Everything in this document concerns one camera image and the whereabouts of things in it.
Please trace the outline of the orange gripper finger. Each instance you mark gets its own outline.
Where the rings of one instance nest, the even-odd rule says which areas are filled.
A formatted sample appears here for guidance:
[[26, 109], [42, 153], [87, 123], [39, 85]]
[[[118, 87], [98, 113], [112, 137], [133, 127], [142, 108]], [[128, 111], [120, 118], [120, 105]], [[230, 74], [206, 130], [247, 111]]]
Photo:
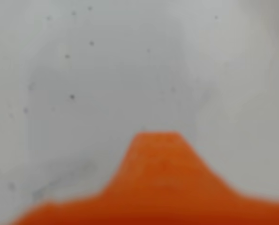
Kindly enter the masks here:
[[99, 194], [49, 203], [17, 225], [279, 225], [279, 202], [246, 197], [178, 133], [140, 133]]

